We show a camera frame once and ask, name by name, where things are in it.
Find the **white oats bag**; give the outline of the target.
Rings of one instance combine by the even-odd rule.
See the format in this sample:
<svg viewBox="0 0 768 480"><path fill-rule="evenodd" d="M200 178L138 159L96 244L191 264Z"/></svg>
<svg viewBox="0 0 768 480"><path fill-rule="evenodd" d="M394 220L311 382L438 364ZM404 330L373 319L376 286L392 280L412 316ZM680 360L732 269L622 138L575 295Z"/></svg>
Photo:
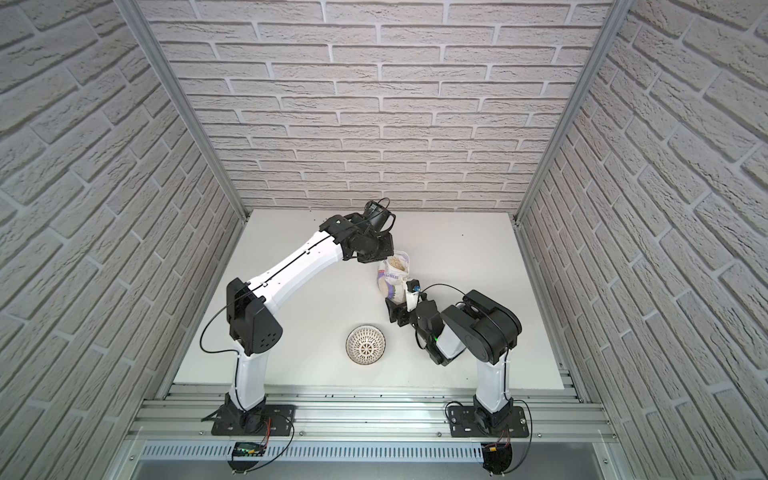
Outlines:
<svg viewBox="0 0 768 480"><path fill-rule="evenodd" d="M396 304L405 302L406 282L410 279L410 257L404 251L379 262L377 286L380 293Z"/></svg>

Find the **patterned white breakfast bowl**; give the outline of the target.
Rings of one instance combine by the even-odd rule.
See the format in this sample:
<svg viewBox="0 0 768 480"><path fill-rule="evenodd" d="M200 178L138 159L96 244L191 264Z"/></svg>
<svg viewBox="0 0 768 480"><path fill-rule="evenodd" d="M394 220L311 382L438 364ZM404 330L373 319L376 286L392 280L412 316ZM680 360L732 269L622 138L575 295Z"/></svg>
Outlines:
<svg viewBox="0 0 768 480"><path fill-rule="evenodd" d="M361 325L354 328L347 336L345 351L348 358L357 365L372 365L384 355L386 338L383 332L373 325Z"/></svg>

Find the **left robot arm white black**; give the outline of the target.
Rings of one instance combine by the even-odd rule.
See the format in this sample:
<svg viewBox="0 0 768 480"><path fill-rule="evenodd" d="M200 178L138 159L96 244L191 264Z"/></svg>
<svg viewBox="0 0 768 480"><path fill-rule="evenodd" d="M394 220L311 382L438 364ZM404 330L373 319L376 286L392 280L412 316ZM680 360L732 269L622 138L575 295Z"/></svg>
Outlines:
<svg viewBox="0 0 768 480"><path fill-rule="evenodd" d="M360 213L326 219L307 242L263 274L229 282L226 320L236 363L231 388L220 408L221 420L229 424L226 431L256 432L264 422L268 352L283 334L276 318L282 304L337 262L367 264L391 256L395 221L396 215L383 200L371 200Z"/></svg>

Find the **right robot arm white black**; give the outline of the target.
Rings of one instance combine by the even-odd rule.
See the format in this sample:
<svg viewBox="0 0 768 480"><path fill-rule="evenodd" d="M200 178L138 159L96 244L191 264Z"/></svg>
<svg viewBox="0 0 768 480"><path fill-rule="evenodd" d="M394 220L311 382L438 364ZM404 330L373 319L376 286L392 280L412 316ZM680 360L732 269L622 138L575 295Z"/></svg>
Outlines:
<svg viewBox="0 0 768 480"><path fill-rule="evenodd" d="M474 424L486 435L503 432L513 412L507 387L508 353L517 346L522 323L508 308L477 290L439 310L421 291L397 303L385 300L389 321L414 329L417 346L439 366L468 352L477 360Z"/></svg>

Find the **black round connector box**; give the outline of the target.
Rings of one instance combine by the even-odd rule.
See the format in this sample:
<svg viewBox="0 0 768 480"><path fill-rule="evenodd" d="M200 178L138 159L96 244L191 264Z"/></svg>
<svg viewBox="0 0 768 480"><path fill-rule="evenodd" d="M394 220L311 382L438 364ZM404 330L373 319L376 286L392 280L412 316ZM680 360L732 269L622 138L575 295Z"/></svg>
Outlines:
<svg viewBox="0 0 768 480"><path fill-rule="evenodd" d="M502 475L511 466L513 449L509 443L482 443L482 467L491 475Z"/></svg>

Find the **green circuit board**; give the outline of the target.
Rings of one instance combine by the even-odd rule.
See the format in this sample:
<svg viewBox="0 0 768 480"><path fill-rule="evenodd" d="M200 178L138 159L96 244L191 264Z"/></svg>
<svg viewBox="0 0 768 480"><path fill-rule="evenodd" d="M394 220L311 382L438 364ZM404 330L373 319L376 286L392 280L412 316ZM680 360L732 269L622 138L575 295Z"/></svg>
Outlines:
<svg viewBox="0 0 768 480"><path fill-rule="evenodd" d="M254 442L236 442L232 449L232 458L257 458L262 457L267 447L261 443Z"/></svg>

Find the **aluminium mounting rail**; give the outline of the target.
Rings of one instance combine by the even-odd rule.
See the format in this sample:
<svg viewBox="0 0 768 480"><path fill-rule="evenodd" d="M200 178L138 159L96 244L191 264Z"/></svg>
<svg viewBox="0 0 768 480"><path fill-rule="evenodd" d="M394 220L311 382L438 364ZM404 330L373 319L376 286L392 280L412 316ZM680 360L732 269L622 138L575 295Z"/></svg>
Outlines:
<svg viewBox="0 0 768 480"><path fill-rule="evenodd" d="M224 401L221 385L181 384L162 400L139 407L130 439L209 439L205 416ZM602 405L577 397L572 388L514 390L511 397L528 406L536 442L615 443L619 436ZM268 405L291 405L298 440L430 441L448 438L444 409L451 401L470 404L472 392L448 389L332 389L270 387Z"/></svg>

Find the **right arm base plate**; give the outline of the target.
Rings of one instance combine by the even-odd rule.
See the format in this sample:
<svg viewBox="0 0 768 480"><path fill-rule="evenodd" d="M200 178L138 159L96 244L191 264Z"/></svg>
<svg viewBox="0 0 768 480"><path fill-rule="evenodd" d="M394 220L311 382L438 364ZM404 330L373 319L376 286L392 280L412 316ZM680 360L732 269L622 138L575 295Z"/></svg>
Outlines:
<svg viewBox="0 0 768 480"><path fill-rule="evenodd" d="M452 438L525 439L531 436L526 412L520 406L512 406L494 426L483 426L474 407L451 405L447 408L447 418Z"/></svg>

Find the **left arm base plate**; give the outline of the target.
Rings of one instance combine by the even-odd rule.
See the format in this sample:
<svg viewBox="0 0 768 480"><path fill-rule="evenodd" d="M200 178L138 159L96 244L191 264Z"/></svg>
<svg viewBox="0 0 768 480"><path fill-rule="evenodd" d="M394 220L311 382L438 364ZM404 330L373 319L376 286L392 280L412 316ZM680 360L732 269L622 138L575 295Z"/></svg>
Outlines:
<svg viewBox="0 0 768 480"><path fill-rule="evenodd" d="M266 405L250 412L222 405L211 417L211 434L227 437L290 437L294 414L293 405Z"/></svg>

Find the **left aluminium corner post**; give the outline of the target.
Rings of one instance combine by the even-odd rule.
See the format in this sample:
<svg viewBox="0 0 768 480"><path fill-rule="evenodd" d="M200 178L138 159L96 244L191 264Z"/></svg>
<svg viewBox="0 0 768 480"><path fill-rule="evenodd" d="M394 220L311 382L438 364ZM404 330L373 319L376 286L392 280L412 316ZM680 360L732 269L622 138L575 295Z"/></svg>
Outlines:
<svg viewBox="0 0 768 480"><path fill-rule="evenodd" d="M242 224L245 224L248 220L248 214L244 204L208 138L189 98L185 94L179 79L173 72L169 60L163 53L159 41L154 36L149 22L144 17L139 3L133 0L117 0L115 4L138 45L144 52L162 87L165 89L172 105L199 148L202 157L217 180L235 215Z"/></svg>

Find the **aluminium corner post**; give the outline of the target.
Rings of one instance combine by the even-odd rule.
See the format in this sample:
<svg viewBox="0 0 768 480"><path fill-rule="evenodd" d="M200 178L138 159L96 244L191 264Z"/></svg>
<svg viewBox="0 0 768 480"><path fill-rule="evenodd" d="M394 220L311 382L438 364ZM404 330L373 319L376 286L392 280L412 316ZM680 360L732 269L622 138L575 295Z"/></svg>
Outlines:
<svg viewBox="0 0 768 480"><path fill-rule="evenodd" d="M633 4L634 2L632 0L619 0L612 3L604 24L597 36L596 42L590 50L589 56L587 57L584 67L565 105L565 109L547 144L542 159L538 163L532 180L529 183L516 214L514 215L513 225L515 228L520 227L523 218L532 208L534 200L544 184L544 179L554 163L555 156L564 142L571 125L575 121L575 118L594 83L597 73L605 61L607 54L610 52L615 38L623 26L626 16Z"/></svg>
<svg viewBox="0 0 768 480"><path fill-rule="evenodd" d="M159 41L154 36L149 22L144 17L139 3L133 0L117 0L115 4L138 45L144 52L162 87L165 89L172 105L199 148L202 157L217 180L235 215L242 224L245 224L248 220L248 214L244 204L208 138L189 98L185 94L179 79L173 72L169 60L163 53Z"/></svg>

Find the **right aluminium corner post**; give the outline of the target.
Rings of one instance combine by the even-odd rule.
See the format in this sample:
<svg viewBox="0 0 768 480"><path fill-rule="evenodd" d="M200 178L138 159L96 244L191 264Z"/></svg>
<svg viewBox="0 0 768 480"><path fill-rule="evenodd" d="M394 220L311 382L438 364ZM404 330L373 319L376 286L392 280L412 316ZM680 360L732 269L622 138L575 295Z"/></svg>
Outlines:
<svg viewBox="0 0 768 480"><path fill-rule="evenodd" d="M571 125L575 121L575 118L594 83L597 73L605 61L607 54L610 52L615 38L623 26L626 16L633 4L634 2L632 0L619 0L612 3L604 24L597 36L596 42L590 50L589 56L587 57L584 67L565 105L565 109L547 144L542 159L538 163L532 180L529 183L516 214L514 215L513 225L515 228L520 227L523 218L532 208L534 200L544 184L544 179L554 163L555 156L564 142Z"/></svg>

